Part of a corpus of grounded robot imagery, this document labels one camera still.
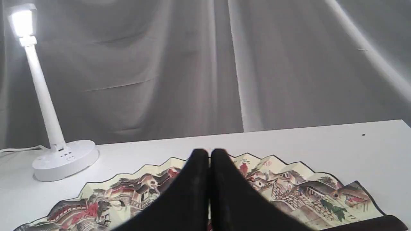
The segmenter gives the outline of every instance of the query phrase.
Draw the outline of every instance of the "table surface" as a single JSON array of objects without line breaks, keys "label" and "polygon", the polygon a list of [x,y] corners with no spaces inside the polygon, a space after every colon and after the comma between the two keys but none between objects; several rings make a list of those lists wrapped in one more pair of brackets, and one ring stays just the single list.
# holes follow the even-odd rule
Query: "table surface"
[{"label": "table surface", "polygon": [[100,157],[94,165],[55,182],[33,178],[31,163],[39,151],[17,152],[0,158],[1,229],[13,230],[46,216],[58,201],[76,197],[86,182],[133,173],[144,164],[162,164],[169,157],[186,159],[194,148],[209,152],[225,148],[233,156],[274,154],[287,163],[302,161],[314,171],[329,172],[344,185],[358,180],[386,214],[411,227],[410,138],[406,123],[390,120],[105,144],[98,145]]}]

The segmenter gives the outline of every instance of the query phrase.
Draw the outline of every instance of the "gray backdrop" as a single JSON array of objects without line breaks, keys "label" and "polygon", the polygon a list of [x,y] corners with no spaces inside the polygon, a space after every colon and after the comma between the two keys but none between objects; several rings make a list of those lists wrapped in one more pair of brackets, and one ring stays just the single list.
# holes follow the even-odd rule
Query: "gray backdrop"
[{"label": "gray backdrop", "polygon": [[[114,143],[403,119],[393,85],[328,0],[32,2],[66,141]],[[340,0],[405,82],[411,2]],[[23,48],[3,14],[0,148],[47,145]]]}]

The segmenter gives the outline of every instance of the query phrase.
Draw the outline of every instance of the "white desk lamp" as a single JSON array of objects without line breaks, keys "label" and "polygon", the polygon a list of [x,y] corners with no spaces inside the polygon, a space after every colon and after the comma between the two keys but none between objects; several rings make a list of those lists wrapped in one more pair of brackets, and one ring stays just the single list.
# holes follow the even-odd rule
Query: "white desk lamp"
[{"label": "white desk lamp", "polygon": [[40,181],[64,179],[96,162],[99,152],[90,140],[64,141],[35,49],[36,7],[33,4],[12,7],[9,21],[14,35],[25,49],[51,147],[34,160],[34,175]]}]

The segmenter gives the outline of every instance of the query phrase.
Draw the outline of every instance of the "lamp base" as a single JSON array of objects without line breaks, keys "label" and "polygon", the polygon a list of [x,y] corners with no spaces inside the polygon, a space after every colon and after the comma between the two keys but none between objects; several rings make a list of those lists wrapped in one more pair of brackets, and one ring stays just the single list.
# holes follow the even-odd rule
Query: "lamp base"
[{"label": "lamp base", "polygon": [[93,165],[99,151],[93,141],[80,140],[67,143],[60,151],[46,150],[33,162],[34,175],[40,181],[61,180]]}]

